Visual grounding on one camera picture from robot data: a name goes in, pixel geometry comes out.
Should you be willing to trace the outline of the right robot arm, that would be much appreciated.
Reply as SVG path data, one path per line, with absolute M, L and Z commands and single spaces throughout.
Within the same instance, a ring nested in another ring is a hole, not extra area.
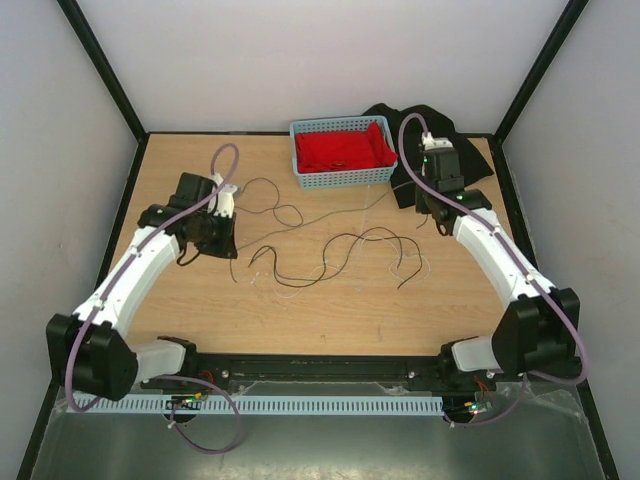
M 458 153 L 452 146 L 427 148 L 416 208 L 430 215 L 443 236 L 452 236 L 472 255 L 504 309 L 490 336 L 453 341 L 437 365 L 439 381 L 458 389 L 473 372 L 531 374 L 561 385 L 578 385 L 586 374 L 562 378 L 549 368 L 568 366 L 584 345 L 578 338 L 580 300 L 542 275 L 506 235 L 491 203 L 479 190 L 465 190 Z

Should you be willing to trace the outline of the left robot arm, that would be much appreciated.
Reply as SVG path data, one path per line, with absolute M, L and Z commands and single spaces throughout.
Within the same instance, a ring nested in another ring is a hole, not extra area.
M 130 346 L 134 316 L 155 281 L 194 246 L 200 255 L 234 259 L 239 188 L 219 174 L 183 173 L 165 205 L 153 204 L 137 222 L 130 245 L 97 289 L 72 314 L 46 327 L 53 380 L 71 393 L 120 400 L 140 382 L 165 375 L 177 387 L 200 373 L 194 343 L 171 336 Z

